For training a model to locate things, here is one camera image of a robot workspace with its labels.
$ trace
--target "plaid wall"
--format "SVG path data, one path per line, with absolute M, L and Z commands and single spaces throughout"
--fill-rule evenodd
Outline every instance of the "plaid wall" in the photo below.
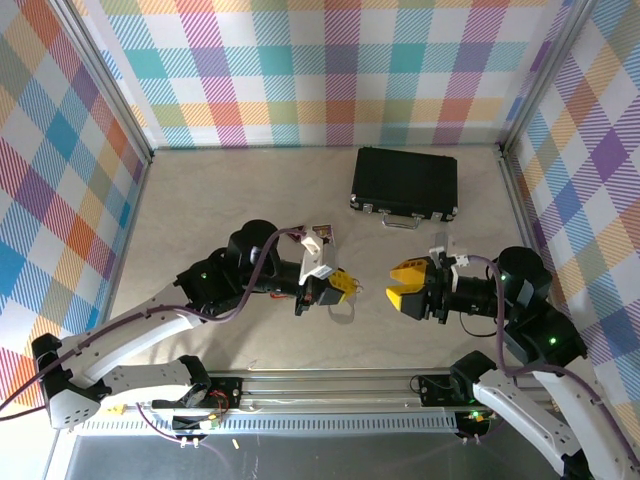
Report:
M 572 3 L 75 1 L 150 141 L 176 148 L 495 143 Z
M 0 2 L 0 59 L 2 399 L 33 374 L 33 338 L 103 312 L 143 161 L 46 0 Z
M 640 440 L 638 0 L 600 0 L 516 154 L 558 300 Z

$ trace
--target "wire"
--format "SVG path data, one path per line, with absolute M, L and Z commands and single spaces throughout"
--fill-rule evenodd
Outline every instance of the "wire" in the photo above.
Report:
M 482 441 L 486 440 L 487 438 L 493 437 L 497 432 L 500 432 L 502 429 L 504 429 L 505 424 L 509 423 L 502 417 L 498 418 L 500 418 L 501 422 L 493 430 L 491 429 L 491 418 L 489 418 L 489 428 L 487 429 L 487 433 L 478 435 L 478 438 L 481 440 L 480 443 L 482 443 Z M 460 427 L 458 427 L 458 432 L 460 432 L 467 438 L 474 438 L 474 435 L 471 435 L 469 432 L 465 432 Z
M 227 407 L 226 407 L 224 413 L 227 413 L 229 411 L 229 407 L 231 407 L 231 402 L 229 401 L 229 397 L 227 396 L 227 394 L 224 393 L 221 390 L 214 390 L 211 393 L 213 393 L 217 397 L 223 397 L 224 398 L 225 402 L 227 402 Z
M 416 378 L 422 378 L 423 380 L 431 383 L 432 385 L 435 385 L 438 388 L 441 388 L 443 390 L 453 390 L 453 387 L 451 385 L 446 386 L 446 385 L 440 385 L 438 382 L 436 382 L 435 380 L 431 380 L 429 377 L 426 377 L 424 375 L 414 375 L 413 377 L 411 377 L 411 380 L 409 380 L 409 388 L 411 389 L 411 391 L 417 395 L 420 395 L 420 392 L 417 391 L 416 389 L 413 388 L 413 381 Z
M 189 430 L 189 429 L 191 429 L 191 428 L 193 428 L 193 427 L 199 426 L 199 425 L 200 425 L 200 422 L 205 422 L 205 421 L 207 421 L 207 420 L 211 420 L 211 419 L 209 418 L 209 417 L 211 417 L 211 415 L 212 415 L 212 414 L 210 413 L 209 415 L 206 415 L 206 416 L 204 416 L 204 417 L 200 417 L 200 418 L 198 418 L 198 419 L 197 419 L 197 420 L 195 420 L 194 422 L 188 423 L 188 424 L 186 424 L 186 425 L 182 425 L 182 426 L 180 426 L 180 430 Z
M 493 260 L 491 260 L 493 263 L 496 263 L 498 261 L 498 257 L 494 258 Z M 489 276 L 489 265 L 484 267 L 484 276 L 487 280 L 491 280 L 491 277 Z
M 78 355 L 82 349 L 84 349 L 84 348 L 88 347 L 89 345 L 91 345 L 92 342 L 95 342 L 96 340 L 98 340 L 99 338 L 103 337 L 107 333 L 110 333 L 110 332 L 112 332 L 113 330 L 115 330 L 117 328 L 123 327 L 124 325 L 128 325 L 129 323 L 131 323 L 131 322 L 133 322 L 135 320 L 138 320 L 140 318 L 145 318 L 148 315 L 151 315 L 151 314 L 154 314 L 154 313 L 160 313 L 160 312 L 180 312 L 180 313 L 186 313 L 186 314 L 189 314 L 189 315 L 198 316 L 205 322 L 215 322 L 215 323 L 230 322 L 231 320 L 233 320 L 234 318 L 236 318 L 240 314 L 240 312 L 242 311 L 244 306 L 247 304 L 247 301 L 249 300 L 249 296 L 251 295 L 251 293 L 253 292 L 254 287 L 256 286 L 256 283 L 258 281 L 258 277 L 260 276 L 260 272 L 262 271 L 262 267 L 264 266 L 264 262 L 267 259 L 267 256 L 269 254 L 269 249 L 271 248 L 271 245 L 273 245 L 273 243 L 278 239 L 278 237 L 280 237 L 280 235 L 284 235 L 284 234 L 304 235 L 304 232 L 301 232 L 300 230 L 293 230 L 293 229 L 289 229 L 289 228 L 283 228 L 283 229 L 277 230 L 277 231 L 275 231 L 275 232 L 273 232 L 271 234 L 271 236 L 267 239 L 267 241 L 265 242 L 264 246 L 262 247 L 262 251 L 260 252 L 260 256 L 258 257 L 258 261 L 256 262 L 256 265 L 253 268 L 253 272 L 251 273 L 251 278 L 249 279 L 249 283 L 247 284 L 247 287 L 246 287 L 246 289 L 244 291 L 244 294 L 242 295 L 242 298 L 240 299 L 240 303 L 238 303 L 238 306 L 235 308 L 235 310 L 227 313 L 226 315 L 222 315 L 222 316 L 216 317 L 216 316 L 212 316 L 212 315 L 206 315 L 206 314 L 204 314 L 202 312 L 198 312 L 197 310 L 193 310 L 191 308 L 187 308 L 187 307 L 185 307 L 183 305 L 162 305 L 162 306 L 159 306 L 159 307 L 150 308 L 144 313 L 141 313 L 141 312 L 140 313 L 134 313 L 133 315 L 130 315 L 130 316 L 125 317 L 123 319 L 120 319 L 120 320 L 117 320 L 117 321 L 114 321 L 114 322 L 106 323 L 104 325 L 104 328 L 102 328 L 101 330 L 98 330 L 97 332 L 93 333 L 92 335 L 89 335 L 88 337 L 86 337 L 74 349 L 71 349 L 68 352 L 64 353 L 57 360 L 54 360 L 53 362 L 51 362 L 49 365 L 44 367 L 42 370 L 37 372 L 33 377 L 31 377 L 29 380 L 27 380 L 24 384 L 22 384 L 15 392 L 13 392 L 11 395 L 9 395 L 4 402 L 2 402 L 2 404 L 0 405 L 0 412 L 2 410 L 4 410 L 5 408 L 7 408 L 7 406 L 10 403 L 12 403 L 16 398 L 18 398 L 20 395 L 22 395 L 31 385 L 36 383 L 38 380 L 43 378 L 45 375 L 50 373 L 52 370 L 54 370 L 58 366 L 62 365 L 64 362 L 69 360 L 74 355 Z M 10 420 L 11 418 L 15 418 L 15 417 L 13 417 L 13 416 L 0 417 L 0 421 Z
M 222 413 L 222 402 L 219 397 L 216 397 L 216 400 L 218 401 L 218 408 L 220 409 L 220 422 L 222 422 L 222 419 L 224 418 L 224 413 Z
M 458 313 L 460 314 L 460 325 L 462 326 L 462 329 L 465 331 L 467 335 L 471 335 L 472 337 L 476 337 L 476 338 L 489 338 L 489 337 L 495 337 L 496 334 L 498 333 L 497 331 L 493 333 L 471 333 L 469 330 L 467 330 L 467 327 L 464 326 L 464 323 L 462 321 L 462 312 L 458 312 Z
M 32 408 L 30 410 L 25 410 L 24 412 L 16 413 L 14 415 L 8 415 L 6 417 L 0 418 L 0 422 L 4 422 L 6 420 L 13 420 L 13 419 L 16 419 L 16 418 L 24 417 L 25 415 L 30 415 L 32 413 L 36 413 L 36 412 L 39 412 L 40 410 L 44 410 L 44 409 L 45 409 L 45 406 L 42 405 L 41 407 L 36 407 L 36 408 Z
M 505 297 L 504 297 L 504 285 L 500 280 L 500 270 L 498 269 L 498 266 L 494 262 L 492 262 L 488 258 L 479 256 L 479 255 L 469 255 L 469 260 L 482 262 L 486 264 L 487 267 L 489 267 L 489 269 L 492 271 L 493 279 L 496 283 L 496 295 L 498 297 L 498 316 L 497 316 L 498 330 L 496 335 L 497 337 L 496 339 L 497 362 L 496 363 L 498 364 L 498 367 L 500 368 L 500 370 L 502 370 L 504 374 L 507 375 L 508 377 L 515 377 L 516 375 L 523 375 L 525 373 L 532 373 L 532 372 L 547 372 L 547 373 L 555 373 L 559 375 L 566 375 L 567 377 L 571 378 L 574 382 L 580 385 L 580 387 L 589 395 L 589 397 L 591 397 L 591 400 L 594 402 L 594 404 L 598 406 L 598 408 L 602 412 L 602 415 L 605 417 L 607 423 L 611 427 L 614 435 L 622 445 L 622 448 L 624 448 L 626 455 L 631 459 L 631 462 L 633 463 L 634 467 L 636 468 L 640 467 L 640 461 L 638 460 L 637 455 L 633 451 L 633 448 L 629 444 L 629 441 L 627 440 L 626 436 L 622 432 L 620 425 L 618 425 L 618 422 L 616 422 L 615 418 L 613 418 L 613 415 L 611 414 L 611 412 L 609 411 L 605 403 L 602 401 L 602 398 L 600 397 L 600 395 L 598 395 L 598 393 L 593 388 L 591 388 L 591 385 L 589 385 L 585 380 L 583 380 L 582 377 L 580 377 L 576 373 L 564 367 L 560 367 L 557 365 L 550 365 L 550 364 L 526 366 L 526 367 L 516 368 L 516 369 L 510 369 L 507 367 L 504 361 L 504 350 L 503 350 Z
M 178 440 L 173 435 L 169 435 L 168 433 L 165 433 L 162 430 L 160 430 L 158 427 L 156 427 L 153 424 L 153 422 L 151 422 L 151 420 L 149 420 L 149 418 L 147 418 L 147 416 L 144 414 L 144 411 L 142 410 L 142 406 L 139 403 L 136 403 L 136 407 L 138 408 L 138 413 L 142 417 L 142 420 L 144 420 L 144 423 L 146 423 L 149 427 L 151 427 L 151 429 L 154 432 L 156 432 L 162 438 L 165 438 L 165 439 L 169 440 L 170 442 L 178 443 L 178 444 L 182 445 L 182 441 L 181 440 Z M 186 443 L 187 443 L 187 445 L 193 445 L 195 447 L 195 443 L 193 443 L 192 440 L 187 440 Z M 203 442 L 198 442 L 198 445 L 202 446 L 202 447 L 206 448 L 207 450 L 210 450 L 213 453 L 215 453 L 216 455 L 218 455 L 218 457 L 220 457 L 220 460 L 222 461 L 222 463 L 229 469 L 229 471 L 232 471 L 231 470 L 231 465 L 229 465 L 229 462 L 227 461 L 227 459 L 224 458 L 224 456 L 218 451 L 218 449 L 216 449 L 215 447 L 212 447 L 211 445 L 203 443 Z

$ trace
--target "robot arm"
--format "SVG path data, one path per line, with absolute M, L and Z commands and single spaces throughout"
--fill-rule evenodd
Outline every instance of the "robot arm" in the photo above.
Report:
M 497 316 L 494 278 L 459 276 L 456 266 L 468 262 L 448 257 L 446 246 L 437 246 L 430 253 L 392 270 L 392 278 L 402 283 L 387 289 L 397 310 L 417 320 L 432 315 L 441 324 L 446 323 L 451 310 Z M 586 346 L 573 323 L 546 301 L 551 275 L 540 257 L 530 249 L 511 247 L 500 254 L 496 264 L 505 293 L 505 344 L 527 371 L 534 371 L 569 426 L 527 398 L 510 380 L 511 373 L 501 372 L 477 351 L 451 367 L 451 383 L 457 395 L 462 400 L 475 399 L 502 416 L 566 478 L 640 478 L 634 465 L 638 456 L 635 444 L 605 400 L 587 360 Z M 553 367 L 545 366 L 557 366 L 576 373 L 604 405 L 594 401 L 584 385 L 568 374 L 536 371 L 536 366 L 548 371 Z
M 295 314 L 311 305 L 333 305 L 355 293 L 355 281 L 328 264 L 330 248 L 306 238 L 303 265 L 281 260 L 277 241 L 263 255 L 274 225 L 253 220 L 231 235 L 226 249 L 192 265 L 152 298 L 112 321 L 62 340 L 46 334 L 32 343 L 36 368 L 48 369 L 40 382 L 51 425 L 72 428 L 102 405 L 163 399 L 197 402 L 211 382 L 197 357 L 185 355 L 164 365 L 122 366 L 131 356 L 176 333 L 241 307 L 246 291 L 296 299 Z M 259 257 L 268 259 L 259 272 Z

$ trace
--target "purple cable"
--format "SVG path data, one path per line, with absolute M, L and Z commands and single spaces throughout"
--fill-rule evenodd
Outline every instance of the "purple cable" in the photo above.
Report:
M 496 292 L 498 297 L 498 316 L 496 319 L 498 330 L 496 335 L 496 347 L 497 347 L 497 363 L 500 370 L 502 370 L 504 374 L 507 375 L 508 377 L 515 377 L 516 375 L 523 375 L 525 373 L 532 373 L 532 372 L 546 372 L 546 373 L 555 373 L 559 375 L 566 375 L 567 377 L 571 378 L 574 382 L 580 385 L 580 387 L 585 392 L 587 392 L 589 397 L 591 397 L 591 400 L 595 402 L 596 405 L 598 405 L 598 408 L 604 415 L 605 419 L 607 420 L 607 423 L 611 426 L 613 433 L 615 434 L 616 438 L 624 448 L 627 456 L 631 459 L 631 462 L 633 463 L 634 467 L 636 468 L 640 467 L 640 461 L 638 461 L 638 457 L 633 451 L 633 448 L 631 448 L 631 445 L 629 444 L 627 437 L 625 437 L 624 433 L 622 432 L 622 429 L 620 428 L 616 420 L 613 418 L 613 415 L 611 414 L 609 409 L 606 407 L 606 405 L 602 401 L 602 398 L 579 375 L 572 372 L 571 370 L 567 370 L 566 368 L 559 367 L 557 365 L 548 365 L 548 364 L 536 365 L 536 366 L 526 366 L 526 367 L 516 368 L 516 369 L 510 369 L 506 366 L 504 362 L 504 350 L 503 350 L 505 298 L 504 298 L 504 286 L 500 281 L 500 270 L 498 269 L 498 266 L 495 263 L 493 263 L 491 260 L 479 255 L 469 255 L 469 260 L 482 262 L 486 264 L 491 269 L 491 272 L 493 273 L 494 281 L 496 282 Z
M 244 294 L 242 295 L 242 298 L 240 299 L 240 303 L 238 304 L 236 309 L 233 310 L 232 312 L 230 312 L 230 313 L 228 313 L 226 315 L 223 315 L 221 317 L 214 317 L 212 315 L 206 315 L 204 313 L 198 312 L 197 310 L 193 310 L 191 308 L 187 308 L 187 307 L 184 307 L 182 305 L 163 305 L 163 306 L 160 306 L 160 307 L 150 308 L 145 313 L 146 314 L 150 314 L 150 313 L 160 313 L 160 312 L 182 312 L 182 313 L 188 313 L 188 314 L 191 314 L 191 315 L 196 315 L 196 316 L 200 317 L 202 320 L 207 321 L 207 322 L 216 322 L 216 323 L 230 322 L 231 320 L 233 320 L 234 318 L 236 318 L 240 314 L 240 312 L 242 311 L 244 306 L 247 304 L 247 301 L 249 300 L 249 296 L 251 295 L 251 293 L 253 291 L 253 288 L 256 286 L 256 282 L 258 281 L 258 276 L 260 275 L 260 271 L 262 270 L 264 262 L 267 259 L 267 255 L 269 254 L 269 249 L 271 248 L 271 245 L 273 245 L 273 243 L 276 241 L 276 239 L 278 237 L 280 237 L 280 235 L 284 235 L 284 234 L 304 235 L 304 232 L 301 232 L 300 230 L 295 230 L 295 229 L 292 229 L 292 228 L 283 228 L 283 229 L 278 230 L 276 232 L 273 232 L 273 234 L 271 234 L 271 236 L 265 242 L 264 247 L 262 247 L 262 252 L 260 252 L 260 256 L 258 257 L 258 261 L 256 262 L 256 266 L 254 267 L 253 272 L 251 273 L 251 278 L 249 279 L 249 284 L 247 285 L 247 288 L 245 289 Z M 94 341 L 98 340 L 99 338 L 103 337 L 104 335 L 106 335 L 109 332 L 112 332 L 116 328 L 120 328 L 120 327 L 122 327 L 124 325 L 127 325 L 127 324 L 129 324 L 129 323 L 131 323 L 131 322 L 133 322 L 135 320 L 138 320 L 139 318 L 144 318 L 144 317 L 145 317 L 145 314 L 134 313 L 133 315 L 125 317 L 125 318 L 123 318 L 121 320 L 117 320 L 115 322 L 107 323 L 102 330 L 94 333 L 93 335 L 88 336 L 83 341 L 81 341 L 77 345 L 77 347 L 75 349 L 69 350 L 68 352 L 63 354 L 61 357 L 59 357 L 57 360 L 54 360 L 49 365 L 47 365 L 45 368 L 43 368 L 38 373 L 36 373 L 29 380 L 27 380 L 22 386 L 20 386 L 20 388 L 18 388 L 15 392 L 13 392 L 11 395 L 9 395 L 9 397 L 7 397 L 7 399 L 4 402 L 2 402 L 2 405 L 0 405 L 0 412 L 2 410 L 4 410 L 5 408 L 7 408 L 7 406 L 11 402 L 13 402 L 16 398 L 18 398 L 20 395 L 22 395 L 31 385 L 33 385 L 35 382 L 40 380 L 47 373 L 51 372 L 54 368 L 58 367 L 59 365 L 63 364 L 64 362 L 69 360 L 71 357 L 76 355 L 78 351 L 80 351 L 83 348 L 86 348 L 89 345 L 91 345 L 91 342 L 94 342 Z M 37 411 L 37 410 L 36 409 L 32 409 L 32 410 L 29 410 L 28 412 L 22 412 L 22 414 L 19 415 L 19 416 L 27 415 L 28 413 L 33 413 L 35 411 Z M 8 416 L 8 417 L 0 417 L 0 421 L 10 420 L 12 418 L 17 418 L 17 417 L 15 415 L 11 415 L 11 416 Z

